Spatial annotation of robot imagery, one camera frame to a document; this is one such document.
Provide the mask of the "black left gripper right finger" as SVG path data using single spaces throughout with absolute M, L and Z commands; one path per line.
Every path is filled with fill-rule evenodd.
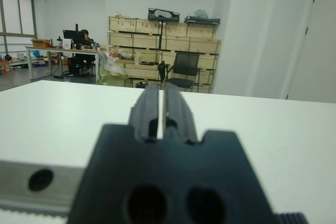
M 193 113 L 178 87 L 166 82 L 163 97 L 163 135 L 173 128 L 183 143 L 197 144 Z

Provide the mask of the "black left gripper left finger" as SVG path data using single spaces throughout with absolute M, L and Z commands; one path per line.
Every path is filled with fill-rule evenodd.
M 137 141 L 156 141 L 159 120 L 159 90 L 146 86 L 131 108 L 128 124 L 134 129 Z

